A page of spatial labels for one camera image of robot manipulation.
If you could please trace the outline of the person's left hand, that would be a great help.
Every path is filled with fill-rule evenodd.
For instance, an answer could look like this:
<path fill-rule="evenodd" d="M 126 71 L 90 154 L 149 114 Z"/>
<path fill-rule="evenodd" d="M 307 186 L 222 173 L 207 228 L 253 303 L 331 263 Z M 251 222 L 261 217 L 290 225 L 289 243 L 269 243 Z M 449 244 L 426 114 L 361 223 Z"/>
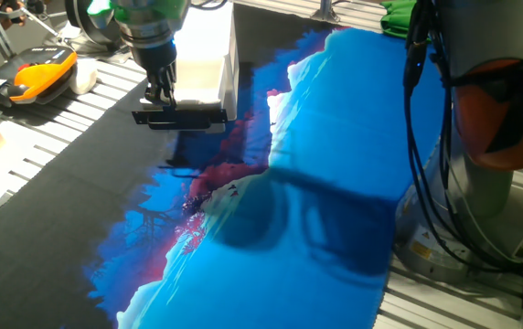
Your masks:
<path fill-rule="evenodd" d="M 4 30 L 9 29 L 13 25 L 20 27 L 24 26 L 27 17 L 23 14 L 25 4 L 18 0 L 0 0 L 0 23 Z"/>

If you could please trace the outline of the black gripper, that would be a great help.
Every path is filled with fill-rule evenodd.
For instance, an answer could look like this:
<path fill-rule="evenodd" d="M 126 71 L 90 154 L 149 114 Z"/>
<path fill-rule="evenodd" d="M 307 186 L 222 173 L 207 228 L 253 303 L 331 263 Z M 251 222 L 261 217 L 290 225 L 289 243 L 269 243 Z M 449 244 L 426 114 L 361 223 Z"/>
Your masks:
<path fill-rule="evenodd" d="M 173 38 L 152 48 L 130 46 L 133 59 L 147 73 L 144 97 L 153 104 L 169 107 L 175 103 L 176 43 Z"/>

